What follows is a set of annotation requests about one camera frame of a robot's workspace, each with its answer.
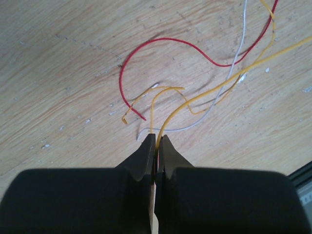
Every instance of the white wire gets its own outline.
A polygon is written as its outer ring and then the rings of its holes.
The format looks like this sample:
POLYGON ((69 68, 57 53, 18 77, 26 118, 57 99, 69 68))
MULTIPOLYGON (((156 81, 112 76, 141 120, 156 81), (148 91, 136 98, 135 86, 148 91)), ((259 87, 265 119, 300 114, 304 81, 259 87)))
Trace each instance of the white wire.
MULTIPOLYGON (((230 68, 230 70, 229 70, 228 76, 226 77, 226 80, 228 80, 228 79, 230 78, 231 74, 232 74, 232 71, 233 71, 235 62, 236 62, 236 60, 237 60, 238 54, 239 54, 239 52, 240 52, 240 50, 241 50, 241 48, 242 48, 242 46, 243 46, 243 43, 244 43, 245 31, 246 31, 247 1, 248 1, 248 0, 245 0, 245 1, 244 1, 242 39, 241 39, 241 41, 240 41, 239 48, 238 48, 238 50, 237 50, 237 52, 236 52, 236 54, 235 54, 235 56, 234 56, 234 59, 233 59, 233 62, 232 62, 232 64, 231 64, 231 68, 230 68)), ((220 96, 222 90, 223 90, 223 87, 220 88, 220 90, 219 90, 219 92, 218 92, 216 98, 214 99, 214 102, 213 102, 212 105, 210 106, 209 110, 208 110, 199 120, 197 120, 195 123, 193 123, 193 124, 191 124, 191 125, 189 125, 189 126, 187 126, 187 127, 184 127, 184 128, 165 129, 164 131, 166 131, 166 132, 180 132, 180 131, 188 130, 188 129, 190 129, 190 128, 196 126, 197 124, 199 124, 199 123, 210 113, 210 111, 212 110, 213 106, 215 105, 217 99, 219 98, 219 96, 220 96)), ((137 135, 137 137, 136 137, 136 140, 139 141, 139 138, 140 138, 141 134, 142 134, 144 131, 149 130, 149 129, 150 129, 150 128, 143 128, 143 129, 138 133, 138 135, 137 135)), ((153 128, 153 130, 155 130, 155 131, 160 131, 159 128, 153 128)))

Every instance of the curved red wire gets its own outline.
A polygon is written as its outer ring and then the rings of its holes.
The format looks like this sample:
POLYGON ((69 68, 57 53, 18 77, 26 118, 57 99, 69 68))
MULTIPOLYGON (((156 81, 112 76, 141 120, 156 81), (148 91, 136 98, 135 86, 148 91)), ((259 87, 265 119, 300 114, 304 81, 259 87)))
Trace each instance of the curved red wire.
MULTIPOLYGON (((272 7, 272 12, 274 13, 275 11, 275 8, 276 8, 276 5, 278 3, 278 0, 275 0, 274 2, 274 5, 272 7)), ((264 36, 264 34, 266 33, 270 23, 271 23, 271 20, 272 20, 272 17, 269 16, 269 19, 267 21, 267 24, 266 26, 264 27, 264 29, 262 30, 262 32, 260 33, 260 35, 258 36, 257 40, 247 49, 247 51, 245 52, 245 54, 235 63, 239 63, 241 62, 245 56, 255 47, 255 45, 261 40, 261 38, 264 36)), ((213 61, 210 57, 208 57, 208 55, 206 55, 201 49, 199 49, 197 46, 193 45, 192 43, 189 43, 187 41, 184 41, 184 40, 180 40, 180 39, 175 39, 175 38, 157 38, 157 39, 153 39, 153 40, 149 40, 149 41, 146 41, 144 43, 142 43, 141 45, 139 45, 134 51, 132 51, 127 59, 125 60, 125 62, 123 63, 123 66, 121 67, 121 70, 120 70, 120 75, 119 75, 119 88, 120 88, 120 93, 121 93, 121 96, 122 96, 122 99, 124 100, 124 102, 127 104, 127 106, 130 108, 131 105, 129 104, 129 102, 127 101, 125 95, 124 95, 124 92, 123 92, 123 89, 122 89, 122 76, 123 76, 123 72, 125 70, 125 67, 126 65, 128 64, 129 60, 132 58, 132 56, 137 52, 139 51, 141 48, 143 48, 144 46, 147 46, 153 42, 156 42, 156 41, 160 41, 160 40, 172 40, 172 41, 177 41, 177 42, 181 42, 181 43, 184 43, 184 44, 187 44, 191 47, 193 47, 194 49, 196 49, 199 53, 201 53, 207 60, 209 60, 213 65, 216 65, 218 67, 229 67, 231 66, 231 64, 219 64, 215 61, 213 61)), ((146 118, 140 114, 136 109, 132 108, 132 111, 135 112, 138 116, 140 116, 141 119, 143 119, 144 121, 146 121, 146 118)))

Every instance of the black tool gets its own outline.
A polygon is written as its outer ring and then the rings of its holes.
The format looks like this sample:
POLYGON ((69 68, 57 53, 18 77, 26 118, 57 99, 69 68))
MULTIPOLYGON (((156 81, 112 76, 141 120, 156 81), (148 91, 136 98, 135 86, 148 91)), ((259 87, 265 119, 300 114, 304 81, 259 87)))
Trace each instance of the black tool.
POLYGON ((115 168, 21 172, 0 233, 310 233, 296 190, 274 172, 196 168, 155 135, 115 168))

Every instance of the wooden surface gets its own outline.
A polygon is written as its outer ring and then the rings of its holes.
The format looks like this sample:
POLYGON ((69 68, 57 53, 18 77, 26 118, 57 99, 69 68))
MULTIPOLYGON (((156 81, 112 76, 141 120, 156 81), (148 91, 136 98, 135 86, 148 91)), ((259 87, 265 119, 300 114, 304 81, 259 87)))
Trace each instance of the wooden surface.
MULTIPOLYGON (((242 3, 2 0, 0 196, 28 168, 114 167, 124 160, 140 145, 137 132, 149 121, 131 112, 129 124, 121 122, 127 106, 119 93, 119 65, 136 46, 156 35, 187 40, 214 60, 231 63, 241 37, 242 3)), ((276 9, 277 40, 265 56, 310 36, 311 11, 310 0, 281 0, 276 9)), ((257 38, 268 15, 260 1, 249 1, 243 49, 257 38)), ((235 72, 255 60, 271 32, 270 26, 235 72)), ((195 166, 289 174, 308 163, 312 92, 303 90, 312 86, 311 54, 309 43, 250 71, 204 122, 169 133, 174 146, 195 166)), ((227 72, 186 45, 158 42, 130 61, 125 94, 133 99, 161 82, 185 87, 183 93, 191 98, 224 81, 227 72)), ((147 120, 155 94, 136 105, 147 120)), ((155 108, 156 127, 182 103, 174 92, 162 96, 155 108)), ((169 127, 183 127, 198 118, 185 109, 169 127)))

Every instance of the wood grain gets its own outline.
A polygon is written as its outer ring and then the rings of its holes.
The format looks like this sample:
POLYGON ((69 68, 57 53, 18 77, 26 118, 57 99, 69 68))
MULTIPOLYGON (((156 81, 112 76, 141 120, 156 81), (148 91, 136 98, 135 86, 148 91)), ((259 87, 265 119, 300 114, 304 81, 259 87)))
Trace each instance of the wood grain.
MULTIPOLYGON (((277 41, 266 56, 311 35, 311 10, 309 0, 279 2, 277 41)), ((241 14, 241 0, 2 0, 0 196, 28 168, 113 167, 124 160, 140 145, 138 130, 149 126, 134 113, 127 116, 128 125, 120 119, 127 106, 118 88, 119 65, 127 55, 161 35, 192 42, 214 60, 230 63, 241 14)), ((260 1, 249 1, 243 49, 257 38, 268 15, 260 1)), ((271 30, 235 71, 255 60, 271 30)), ((303 92, 312 86, 311 54, 309 43, 250 71, 204 122, 170 133, 174 146, 195 166, 289 174, 311 161, 312 92, 303 92)), ((130 61, 124 89, 132 99, 161 82, 185 87, 191 98, 222 82, 227 72, 189 46, 157 42, 130 61)), ((136 105, 147 120, 155 94, 136 105)), ((182 103, 173 92, 162 96, 156 126, 182 103)), ((198 118, 185 109, 169 127, 198 118)))

